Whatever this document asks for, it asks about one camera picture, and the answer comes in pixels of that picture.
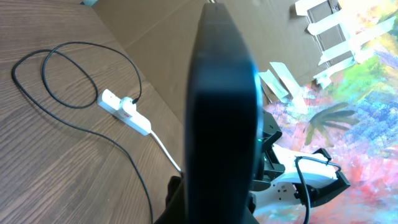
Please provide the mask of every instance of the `blurry black object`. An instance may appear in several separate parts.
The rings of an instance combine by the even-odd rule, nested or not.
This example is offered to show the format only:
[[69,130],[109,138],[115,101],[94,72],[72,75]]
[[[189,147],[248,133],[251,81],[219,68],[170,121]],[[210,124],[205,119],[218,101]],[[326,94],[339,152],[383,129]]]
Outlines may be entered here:
[[156,223],[257,223],[248,197],[263,125],[256,73],[225,6],[205,4],[189,71],[186,173]]

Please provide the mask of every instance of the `white cable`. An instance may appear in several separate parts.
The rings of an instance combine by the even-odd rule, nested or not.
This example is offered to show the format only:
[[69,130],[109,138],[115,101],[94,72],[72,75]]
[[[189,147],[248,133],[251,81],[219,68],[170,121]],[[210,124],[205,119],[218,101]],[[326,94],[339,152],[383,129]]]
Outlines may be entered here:
[[180,169],[180,167],[177,165],[177,163],[173,160],[172,156],[170,156],[169,152],[167,152],[166,147],[163,145],[162,141],[157,137],[157,135],[155,134],[155,132],[152,130],[150,131],[150,135],[155,139],[155,141],[157,142],[157,144],[160,146],[160,148],[163,150],[164,154],[167,156],[167,158],[169,158],[169,161],[173,164],[173,166],[175,167],[175,169],[181,174],[182,171]]

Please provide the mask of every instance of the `white plug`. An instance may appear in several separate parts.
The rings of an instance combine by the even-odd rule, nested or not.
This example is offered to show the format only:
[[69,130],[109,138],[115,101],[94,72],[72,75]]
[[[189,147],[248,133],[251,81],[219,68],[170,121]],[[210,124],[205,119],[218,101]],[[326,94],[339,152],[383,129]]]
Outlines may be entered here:
[[132,103],[130,97],[124,97],[120,100],[115,94],[106,89],[98,97],[97,104],[142,135],[146,136],[151,133],[150,121],[138,113],[137,105]]

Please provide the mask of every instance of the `wood grain surface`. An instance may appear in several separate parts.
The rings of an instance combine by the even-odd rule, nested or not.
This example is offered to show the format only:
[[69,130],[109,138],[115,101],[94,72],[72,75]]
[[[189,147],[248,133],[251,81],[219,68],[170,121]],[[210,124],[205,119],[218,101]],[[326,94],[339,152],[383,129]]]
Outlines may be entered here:
[[[0,1],[0,223],[149,223],[147,199],[127,157],[107,140],[54,120],[11,80],[12,66],[25,54],[74,40],[122,50],[89,7]],[[85,45],[61,51],[93,77],[100,91],[137,96],[136,74],[120,55]],[[36,55],[17,69],[21,84],[60,118],[124,146],[146,181],[158,217],[170,176],[177,175],[170,162],[151,137],[141,136],[98,105],[74,110],[52,99],[40,79],[44,57]],[[54,55],[46,72],[61,100],[84,105],[95,97],[90,82],[66,59]],[[142,90],[138,110],[182,165],[181,123],[145,77]]]

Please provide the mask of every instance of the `coiled black cable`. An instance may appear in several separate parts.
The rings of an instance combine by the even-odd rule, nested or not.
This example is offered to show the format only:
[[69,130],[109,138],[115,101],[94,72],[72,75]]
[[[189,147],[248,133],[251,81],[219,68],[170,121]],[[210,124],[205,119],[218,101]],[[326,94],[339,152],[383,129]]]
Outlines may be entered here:
[[[57,121],[59,121],[59,122],[61,122],[61,123],[63,123],[63,124],[66,124],[67,126],[69,126],[69,127],[71,127],[71,128],[75,128],[75,129],[77,129],[77,130],[84,131],[84,132],[87,132],[87,133],[94,134],[94,135],[97,135],[97,136],[99,136],[99,137],[105,138],[106,140],[108,140],[108,141],[110,141],[111,143],[115,144],[118,148],[120,148],[120,150],[122,150],[122,152],[124,152],[124,153],[127,155],[127,157],[129,158],[129,160],[130,160],[132,166],[134,167],[134,169],[135,169],[135,171],[136,171],[136,173],[137,173],[137,175],[138,175],[138,178],[139,178],[139,180],[141,181],[141,184],[142,184],[142,186],[143,186],[143,188],[144,188],[144,190],[145,190],[145,194],[146,194],[146,196],[147,196],[147,198],[148,198],[148,204],[149,204],[149,210],[150,210],[150,222],[153,223],[153,222],[154,222],[154,214],[153,214],[153,210],[152,210],[152,203],[151,203],[151,201],[150,201],[148,189],[147,189],[147,187],[146,187],[146,185],[145,185],[144,179],[143,179],[142,176],[141,176],[141,173],[139,172],[139,170],[138,170],[138,168],[137,168],[137,166],[136,166],[136,163],[133,161],[132,157],[130,156],[130,153],[128,153],[127,150],[125,150],[125,148],[123,148],[123,147],[122,147],[120,144],[118,144],[116,141],[113,141],[111,138],[109,138],[109,137],[107,137],[107,136],[105,136],[105,135],[103,135],[103,134],[96,133],[96,132],[94,132],[94,131],[90,131],[90,130],[88,130],[88,129],[78,127],[78,126],[76,126],[76,125],[74,125],[74,124],[71,124],[71,123],[69,123],[69,122],[67,122],[67,121],[64,121],[64,120],[60,119],[59,117],[57,117],[57,116],[54,115],[53,113],[49,112],[47,109],[45,109],[39,102],[37,102],[37,101],[24,89],[24,87],[21,85],[21,83],[18,81],[18,79],[17,79],[17,77],[16,77],[16,70],[17,70],[18,66],[19,66],[23,61],[25,61],[26,59],[28,59],[29,57],[31,57],[31,56],[33,56],[33,55],[35,55],[35,54],[39,54],[39,53],[42,53],[42,52],[49,52],[49,54],[46,56],[46,58],[45,58],[45,60],[44,60],[44,62],[43,62],[42,71],[41,71],[41,73],[42,73],[43,84],[44,84],[44,86],[46,87],[48,93],[52,96],[52,98],[54,98],[55,100],[57,100],[57,101],[58,101],[59,103],[61,103],[62,105],[66,106],[66,107],[69,107],[69,108],[82,109],[82,108],[87,108],[87,107],[91,106],[93,103],[95,103],[96,99],[98,98],[98,87],[96,86],[94,80],[87,74],[87,72],[84,71],[84,69],[82,69],[82,68],[81,68],[76,62],[74,62],[71,58],[69,58],[69,57],[67,57],[65,54],[63,54],[63,53],[57,51],[57,49],[59,49],[60,47],[63,47],[63,46],[65,46],[65,45],[69,45],[69,44],[94,45],[94,46],[97,46],[97,47],[102,47],[102,48],[105,48],[105,49],[108,49],[108,50],[112,50],[113,52],[116,52],[116,53],[122,55],[124,58],[126,58],[126,59],[131,63],[131,65],[134,67],[134,69],[135,69],[135,71],[136,71],[136,73],[137,73],[138,79],[139,79],[139,96],[138,96],[135,100],[133,100],[133,103],[138,102],[138,100],[139,100],[139,98],[141,97],[141,94],[142,94],[142,87],[141,87],[141,78],[140,78],[138,69],[137,69],[136,65],[134,64],[134,62],[133,62],[132,60],[130,60],[127,56],[125,56],[123,53],[121,53],[120,51],[118,51],[118,50],[115,50],[115,49],[112,49],[112,48],[110,48],[110,47],[103,46],[103,45],[100,45],[100,44],[93,44],[93,43],[89,43],[89,42],[67,42],[67,43],[60,44],[60,45],[56,46],[56,47],[55,47],[54,49],[52,49],[52,50],[50,50],[50,49],[36,50],[35,52],[32,52],[32,53],[26,55],[25,57],[21,58],[21,59],[12,67],[12,70],[11,70],[12,81],[14,81],[14,83],[16,84],[16,86],[17,86],[19,89],[21,89],[21,91],[22,91],[22,92],[23,92],[23,93],[36,105],[36,106],[38,106],[42,111],[46,112],[48,115],[50,115],[51,117],[53,117],[53,118],[56,119]],[[59,55],[61,55],[62,57],[65,57],[66,59],[68,59],[72,64],[74,64],[77,68],[79,68],[79,70],[80,70],[81,72],[83,72],[83,73],[85,74],[85,76],[89,79],[89,81],[91,82],[91,84],[94,86],[94,89],[95,89],[95,99],[94,99],[92,102],[88,103],[87,105],[83,105],[83,106],[69,105],[69,104],[67,104],[67,103],[65,103],[65,102],[63,102],[63,101],[61,101],[60,99],[58,99],[58,98],[52,93],[51,89],[50,89],[49,86],[47,85],[47,81],[46,81],[46,77],[45,77],[45,66],[46,66],[46,64],[47,64],[47,61],[49,60],[49,58],[51,57],[51,55],[52,55],[53,53],[59,54]]]
[[334,162],[325,162],[322,161],[320,159],[316,159],[316,158],[312,158],[312,157],[308,157],[308,156],[297,156],[296,160],[295,160],[295,165],[296,165],[296,169],[297,169],[297,173],[298,173],[298,177],[300,178],[301,184],[303,185],[304,188],[304,193],[305,193],[305,218],[304,218],[304,224],[308,224],[308,222],[310,221],[310,216],[311,216],[311,201],[310,201],[310,193],[308,192],[307,189],[307,185],[305,184],[305,180],[304,180],[304,176],[300,170],[299,167],[299,161],[301,159],[307,159],[307,160],[311,160],[311,161],[315,161],[315,162],[319,162],[325,165],[331,165],[331,166],[335,166],[338,168],[337,171],[341,171],[341,166],[339,166],[338,164],[335,164]]

